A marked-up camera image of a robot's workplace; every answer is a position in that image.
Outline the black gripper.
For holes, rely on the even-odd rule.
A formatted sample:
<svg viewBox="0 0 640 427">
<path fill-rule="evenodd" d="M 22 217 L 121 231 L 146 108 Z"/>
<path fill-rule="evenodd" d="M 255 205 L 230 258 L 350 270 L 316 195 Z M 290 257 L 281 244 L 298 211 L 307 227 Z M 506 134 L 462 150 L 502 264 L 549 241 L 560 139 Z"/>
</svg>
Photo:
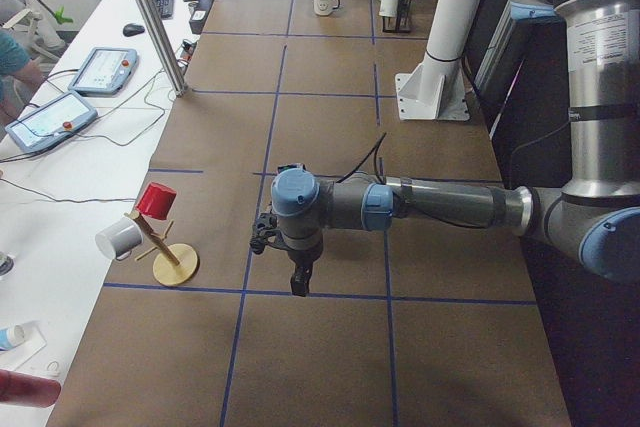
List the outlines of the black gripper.
<svg viewBox="0 0 640 427">
<path fill-rule="evenodd" d="M 291 293 L 294 296 L 307 296 L 310 293 L 312 265 L 323 252 L 323 237 L 304 239 L 283 237 L 288 248 L 288 256 L 294 262 L 295 269 L 290 278 Z"/>
</svg>

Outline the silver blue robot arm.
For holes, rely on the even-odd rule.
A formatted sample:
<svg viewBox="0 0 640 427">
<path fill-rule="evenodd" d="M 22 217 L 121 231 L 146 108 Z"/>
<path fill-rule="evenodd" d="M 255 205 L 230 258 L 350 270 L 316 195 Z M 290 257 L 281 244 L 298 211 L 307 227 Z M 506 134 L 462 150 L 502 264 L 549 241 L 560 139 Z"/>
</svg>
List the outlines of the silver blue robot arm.
<svg viewBox="0 0 640 427">
<path fill-rule="evenodd" d="M 285 251 L 304 296 L 327 229 L 384 231 L 425 216 L 467 228 L 509 227 L 616 282 L 639 278 L 639 0 L 511 0 L 515 19 L 565 21 L 572 176 L 560 188 L 506 190 L 360 172 L 337 181 L 280 168 L 250 245 Z"/>
</svg>

